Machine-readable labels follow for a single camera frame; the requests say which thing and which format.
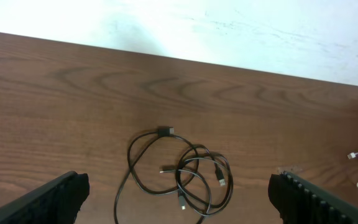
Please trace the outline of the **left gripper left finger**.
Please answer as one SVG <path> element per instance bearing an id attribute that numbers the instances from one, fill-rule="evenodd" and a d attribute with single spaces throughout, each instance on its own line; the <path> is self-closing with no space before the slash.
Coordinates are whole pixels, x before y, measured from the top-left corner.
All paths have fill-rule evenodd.
<path id="1" fill-rule="evenodd" d="M 88 175 L 69 171 L 0 207 L 0 224 L 74 224 L 89 194 Z"/>

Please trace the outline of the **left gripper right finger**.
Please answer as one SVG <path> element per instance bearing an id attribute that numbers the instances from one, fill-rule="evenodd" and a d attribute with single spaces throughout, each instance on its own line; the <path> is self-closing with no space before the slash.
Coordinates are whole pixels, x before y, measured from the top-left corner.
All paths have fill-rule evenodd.
<path id="1" fill-rule="evenodd" d="M 291 172 L 270 176 L 268 197 L 288 224 L 358 224 L 358 208 Z"/>

